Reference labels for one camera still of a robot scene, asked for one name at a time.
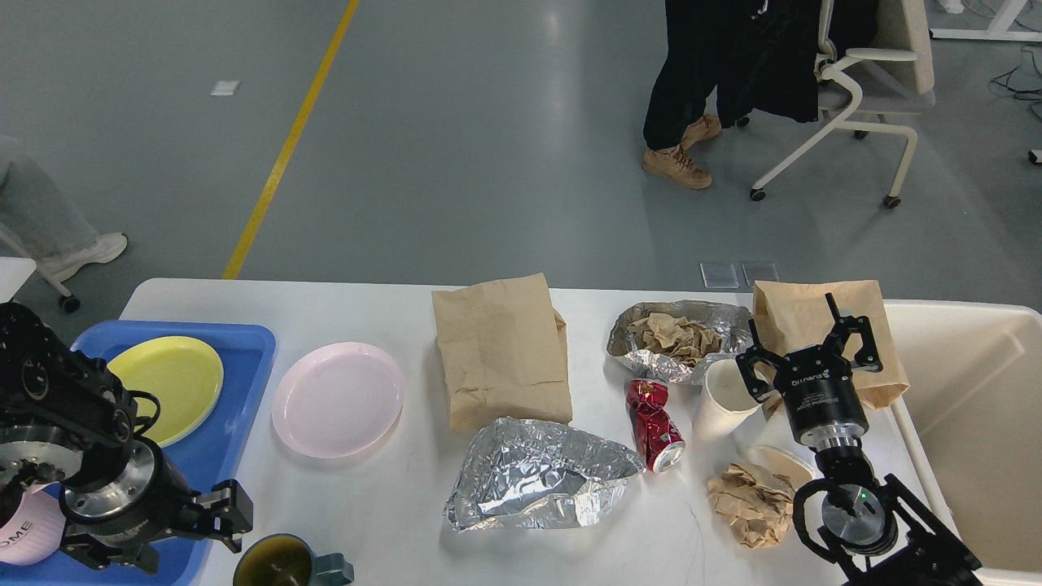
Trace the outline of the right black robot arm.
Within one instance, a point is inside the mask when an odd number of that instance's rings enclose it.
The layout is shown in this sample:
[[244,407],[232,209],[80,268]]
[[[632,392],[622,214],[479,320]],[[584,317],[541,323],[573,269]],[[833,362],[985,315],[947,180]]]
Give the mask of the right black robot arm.
[[751,346],[736,359],[753,400],[782,397],[794,441],[820,471],[794,496],[798,538],[849,585],[978,585],[979,558],[900,479],[876,479],[853,382],[857,370],[883,368],[871,320],[842,314],[832,293],[824,300],[833,324],[821,342],[778,355],[751,323]]

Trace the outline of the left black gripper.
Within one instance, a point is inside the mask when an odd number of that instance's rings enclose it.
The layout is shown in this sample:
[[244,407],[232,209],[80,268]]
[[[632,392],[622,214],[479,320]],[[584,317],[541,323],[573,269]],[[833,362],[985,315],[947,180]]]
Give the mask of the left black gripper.
[[126,467],[107,485],[64,489],[59,505],[59,551],[97,571],[116,564],[156,575],[154,543],[174,537],[219,541],[239,555],[254,527],[254,505],[237,479],[197,493],[150,439],[130,443]]

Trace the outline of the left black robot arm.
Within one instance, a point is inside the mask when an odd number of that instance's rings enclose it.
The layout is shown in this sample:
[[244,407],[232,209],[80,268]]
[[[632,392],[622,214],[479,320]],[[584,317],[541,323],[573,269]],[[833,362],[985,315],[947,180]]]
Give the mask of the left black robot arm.
[[30,308],[1,308],[2,503],[34,486],[63,486],[57,548],[90,570],[111,564],[154,575],[154,544],[215,540],[232,553],[253,529],[253,504],[235,479],[194,490],[145,436],[157,416],[107,362],[73,350]]

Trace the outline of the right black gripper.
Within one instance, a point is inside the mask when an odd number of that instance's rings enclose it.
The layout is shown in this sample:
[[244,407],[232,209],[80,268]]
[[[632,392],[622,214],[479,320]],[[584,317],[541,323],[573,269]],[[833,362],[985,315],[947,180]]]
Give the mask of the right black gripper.
[[[880,372],[883,364],[867,316],[842,314],[833,293],[824,294],[833,326],[819,348],[782,356],[760,344],[755,319],[748,320],[751,346],[734,357],[749,396],[758,405],[772,392],[784,398],[794,440],[807,448],[853,446],[869,422],[853,386],[852,372]],[[845,355],[852,337],[860,341],[852,359]],[[775,379],[761,379],[758,365],[773,368]]]

